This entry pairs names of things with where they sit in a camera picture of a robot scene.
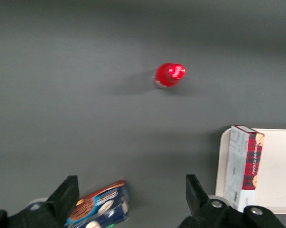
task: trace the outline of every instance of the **cookie box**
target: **cookie box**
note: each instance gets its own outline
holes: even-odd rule
[[[64,228],[106,228],[128,220],[128,190],[123,180],[82,197]]]

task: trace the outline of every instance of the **screw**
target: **screw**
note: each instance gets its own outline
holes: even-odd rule
[[[259,208],[255,208],[255,207],[251,208],[251,212],[255,215],[262,215],[263,214],[262,210],[260,210]]]
[[[222,207],[222,203],[220,203],[219,201],[213,201],[211,204],[215,208],[221,208]]]
[[[33,204],[33,206],[30,208],[31,211],[39,209],[39,205],[37,203]]]

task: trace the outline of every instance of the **gray table surface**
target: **gray table surface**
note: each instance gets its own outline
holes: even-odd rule
[[[151,81],[165,62],[187,69],[171,90]],[[177,227],[185,175],[214,194],[234,124],[286,128],[286,1],[0,1],[10,215],[78,175],[81,195],[127,180],[130,219],[117,227]]]

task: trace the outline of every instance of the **red bottle cap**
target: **red bottle cap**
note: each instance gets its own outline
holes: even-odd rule
[[[179,80],[185,75],[185,68],[181,64],[172,64],[167,72],[172,79]]]

